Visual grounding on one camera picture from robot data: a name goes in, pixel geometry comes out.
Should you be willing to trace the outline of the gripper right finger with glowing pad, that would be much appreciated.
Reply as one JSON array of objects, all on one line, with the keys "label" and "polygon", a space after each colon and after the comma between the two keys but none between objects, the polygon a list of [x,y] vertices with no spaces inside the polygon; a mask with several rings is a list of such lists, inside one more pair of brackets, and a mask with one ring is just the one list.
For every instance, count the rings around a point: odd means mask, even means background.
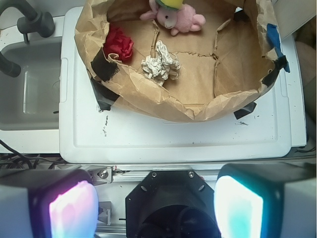
[{"label": "gripper right finger with glowing pad", "polygon": [[214,187],[223,238],[315,238],[315,163],[224,165]]}]

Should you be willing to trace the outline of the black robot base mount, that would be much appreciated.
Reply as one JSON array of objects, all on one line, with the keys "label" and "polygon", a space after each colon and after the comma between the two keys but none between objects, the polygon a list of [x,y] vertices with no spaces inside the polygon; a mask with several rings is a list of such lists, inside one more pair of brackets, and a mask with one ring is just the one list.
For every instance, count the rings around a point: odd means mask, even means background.
[{"label": "black robot base mount", "polygon": [[214,190],[194,171],[151,171],[125,198],[128,238],[219,238]]}]

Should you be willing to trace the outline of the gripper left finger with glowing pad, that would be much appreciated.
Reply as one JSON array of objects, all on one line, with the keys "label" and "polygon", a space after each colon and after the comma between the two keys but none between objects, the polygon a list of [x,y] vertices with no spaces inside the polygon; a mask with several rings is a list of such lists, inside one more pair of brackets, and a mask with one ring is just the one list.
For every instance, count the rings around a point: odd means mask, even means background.
[{"label": "gripper left finger with glowing pad", "polygon": [[93,238],[98,215],[98,194],[85,170],[0,172],[2,238]]}]

